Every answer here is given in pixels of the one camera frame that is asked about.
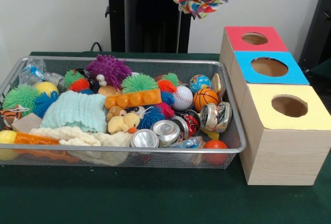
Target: red box top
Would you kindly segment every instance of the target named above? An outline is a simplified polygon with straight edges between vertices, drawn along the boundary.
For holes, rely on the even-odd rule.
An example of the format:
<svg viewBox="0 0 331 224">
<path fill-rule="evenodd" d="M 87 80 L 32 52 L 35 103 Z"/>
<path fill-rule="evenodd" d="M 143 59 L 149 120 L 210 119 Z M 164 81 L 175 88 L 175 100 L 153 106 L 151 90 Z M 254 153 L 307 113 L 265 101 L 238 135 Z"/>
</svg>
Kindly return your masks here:
<svg viewBox="0 0 331 224">
<path fill-rule="evenodd" d="M 226 26 L 225 30 L 235 52 L 288 52 L 271 26 Z"/>
</svg>

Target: green spiky ball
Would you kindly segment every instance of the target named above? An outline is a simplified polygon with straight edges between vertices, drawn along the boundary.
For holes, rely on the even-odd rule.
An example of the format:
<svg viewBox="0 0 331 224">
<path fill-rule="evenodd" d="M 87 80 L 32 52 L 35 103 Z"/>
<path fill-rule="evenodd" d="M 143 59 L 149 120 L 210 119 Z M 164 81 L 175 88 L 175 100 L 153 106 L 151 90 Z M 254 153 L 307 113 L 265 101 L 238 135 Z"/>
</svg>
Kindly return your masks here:
<svg viewBox="0 0 331 224">
<path fill-rule="evenodd" d="M 176 87 L 179 86 L 179 80 L 175 73 L 168 73 L 167 75 L 164 75 L 162 79 L 169 80 Z"/>
<path fill-rule="evenodd" d="M 64 84 L 67 88 L 69 88 L 73 82 L 81 78 L 84 78 L 84 76 L 81 75 L 78 71 L 68 70 L 64 76 Z"/>
<path fill-rule="evenodd" d="M 4 109 L 13 109 L 17 105 L 28 108 L 29 111 L 22 112 L 22 116 L 30 114 L 35 109 L 35 100 L 39 95 L 38 90 L 29 85 L 19 85 L 13 88 L 4 99 Z"/>
<path fill-rule="evenodd" d="M 157 89 L 158 85 L 156 81 L 148 75 L 134 74 L 124 79 L 121 87 L 122 93 L 132 93 Z"/>
</svg>

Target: red panel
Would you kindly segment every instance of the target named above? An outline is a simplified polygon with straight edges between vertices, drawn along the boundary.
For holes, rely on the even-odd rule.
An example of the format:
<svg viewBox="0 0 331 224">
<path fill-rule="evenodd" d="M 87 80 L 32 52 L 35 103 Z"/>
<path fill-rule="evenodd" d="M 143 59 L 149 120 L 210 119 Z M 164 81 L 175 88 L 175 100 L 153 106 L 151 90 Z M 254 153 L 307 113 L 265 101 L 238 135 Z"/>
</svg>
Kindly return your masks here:
<svg viewBox="0 0 331 224">
<path fill-rule="evenodd" d="M 288 52 L 277 31 L 271 26 L 227 26 L 225 30 L 235 52 Z M 263 35 L 267 43 L 249 44 L 243 40 L 245 34 Z"/>
</svg>

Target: purple spiky ball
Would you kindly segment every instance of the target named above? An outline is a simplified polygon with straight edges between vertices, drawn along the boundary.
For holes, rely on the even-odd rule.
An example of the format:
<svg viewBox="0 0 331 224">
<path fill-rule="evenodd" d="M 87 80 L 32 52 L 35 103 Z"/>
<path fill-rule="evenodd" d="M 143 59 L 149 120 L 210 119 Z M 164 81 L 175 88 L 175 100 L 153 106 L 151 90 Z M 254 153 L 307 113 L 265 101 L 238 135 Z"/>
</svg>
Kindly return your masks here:
<svg viewBox="0 0 331 224">
<path fill-rule="evenodd" d="M 96 60 L 87 65 L 86 70 L 94 79 L 101 74 L 107 85 L 120 89 L 123 79 L 132 74 L 131 69 L 124 65 L 124 62 L 112 55 L 98 55 Z"/>
</svg>

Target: stacked wooden boxes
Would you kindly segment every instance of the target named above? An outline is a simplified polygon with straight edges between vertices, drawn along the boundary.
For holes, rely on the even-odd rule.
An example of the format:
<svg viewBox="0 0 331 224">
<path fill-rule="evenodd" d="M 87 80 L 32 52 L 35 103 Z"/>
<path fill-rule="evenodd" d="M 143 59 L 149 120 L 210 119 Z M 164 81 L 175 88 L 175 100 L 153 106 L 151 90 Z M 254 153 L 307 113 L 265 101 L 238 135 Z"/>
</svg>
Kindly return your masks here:
<svg viewBox="0 0 331 224">
<path fill-rule="evenodd" d="M 249 185 L 313 185 L 331 147 L 331 116 L 273 27 L 226 27 L 220 61 L 247 138 Z"/>
</svg>

